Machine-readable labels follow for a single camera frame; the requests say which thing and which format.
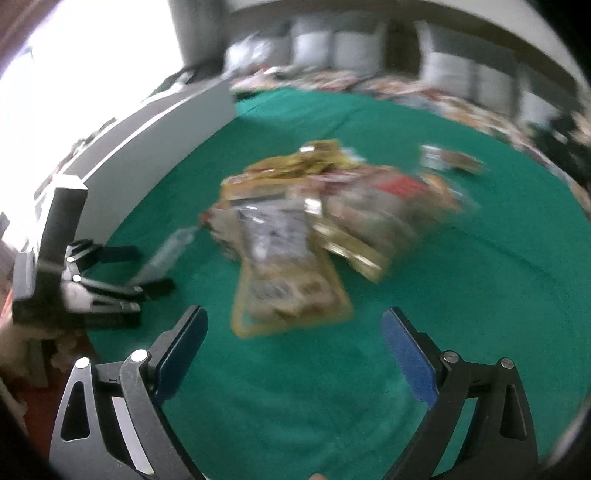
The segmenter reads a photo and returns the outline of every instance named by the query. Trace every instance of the black clamp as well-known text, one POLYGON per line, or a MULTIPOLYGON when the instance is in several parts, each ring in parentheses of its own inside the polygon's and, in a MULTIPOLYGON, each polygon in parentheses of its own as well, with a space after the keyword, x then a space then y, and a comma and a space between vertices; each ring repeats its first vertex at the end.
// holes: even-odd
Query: black clamp
POLYGON ((204 480, 161 405, 176 393, 206 333, 207 313, 191 307, 149 350, 110 364, 79 359, 51 440, 57 473, 64 480, 204 480))
POLYGON ((90 239, 69 245, 62 275, 66 309, 81 315, 86 328, 136 325, 141 311, 139 303, 170 294, 175 288, 172 279, 119 286, 91 280, 83 274, 98 262, 124 262, 139 258, 140 253, 134 246, 106 247, 90 239))
POLYGON ((522 479, 538 465, 534 423, 515 364, 465 362, 441 351, 397 308, 382 318, 387 344, 414 396, 429 406, 415 435, 384 480, 522 479), (433 477, 464 401, 478 402, 454 467, 433 477))

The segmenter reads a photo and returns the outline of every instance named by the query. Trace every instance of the white board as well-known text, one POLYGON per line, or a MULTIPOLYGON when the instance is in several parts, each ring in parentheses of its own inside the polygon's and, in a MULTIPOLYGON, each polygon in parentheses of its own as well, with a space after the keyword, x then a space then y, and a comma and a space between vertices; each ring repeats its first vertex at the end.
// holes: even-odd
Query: white board
POLYGON ((88 198, 76 238, 106 242, 170 170, 235 116, 228 81, 220 81, 144 123, 83 177, 88 198))

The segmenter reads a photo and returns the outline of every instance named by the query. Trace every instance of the white wall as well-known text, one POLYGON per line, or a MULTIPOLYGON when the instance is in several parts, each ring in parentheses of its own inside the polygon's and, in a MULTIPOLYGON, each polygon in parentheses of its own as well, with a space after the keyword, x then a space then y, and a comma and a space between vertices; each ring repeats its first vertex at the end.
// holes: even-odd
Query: white wall
MULTIPOLYGON (((234 10, 277 0, 227 0, 234 10)), ((579 83, 589 87, 573 56, 544 18, 525 0, 427 0, 484 18, 523 38, 548 55, 579 83)))

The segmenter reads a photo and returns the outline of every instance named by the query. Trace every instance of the clutter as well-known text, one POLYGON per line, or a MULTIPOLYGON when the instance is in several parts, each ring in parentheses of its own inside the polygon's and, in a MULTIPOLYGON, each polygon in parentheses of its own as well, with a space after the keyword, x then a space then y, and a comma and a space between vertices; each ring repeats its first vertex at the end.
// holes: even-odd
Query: clutter
POLYGON ((226 51, 226 71, 232 74, 249 74, 260 70, 269 59, 273 45, 252 34, 231 45, 226 51))
MULTIPOLYGON (((445 168, 482 170, 459 152, 426 152, 445 168)), ((200 221, 241 262, 232 329, 247 338, 347 319, 352 307, 327 252, 377 282, 467 200, 433 170, 369 165, 337 140, 309 142, 224 179, 200 221)))

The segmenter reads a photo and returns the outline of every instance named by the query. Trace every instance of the clear plastic bag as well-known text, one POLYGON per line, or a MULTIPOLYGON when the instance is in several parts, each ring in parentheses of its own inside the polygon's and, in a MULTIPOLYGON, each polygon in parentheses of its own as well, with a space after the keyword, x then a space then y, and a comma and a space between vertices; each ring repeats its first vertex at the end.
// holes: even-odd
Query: clear plastic bag
POLYGON ((128 281, 128 285, 140 285, 164 278, 186 248, 193 243, 199 227, 179 228, 160 246, 154 256, 128 281))
POLYGON ((226 73, 248 75, 265 66, 273 52, 273 44, 251 34, 226 50, 226 73))
POLYGON ((243 262, 232 328, 238 336, 350 315, 350 301, 334 267, 314 243, 302 200, 267 200, 237 211, 243 262))
POLYGON ((431 172, 411 177, 394 168, 367 166, 311 180, 316 184, 299 194, 306 198, 320 244, 374 282, 394 259, 461 212, 467 199, 431 172))

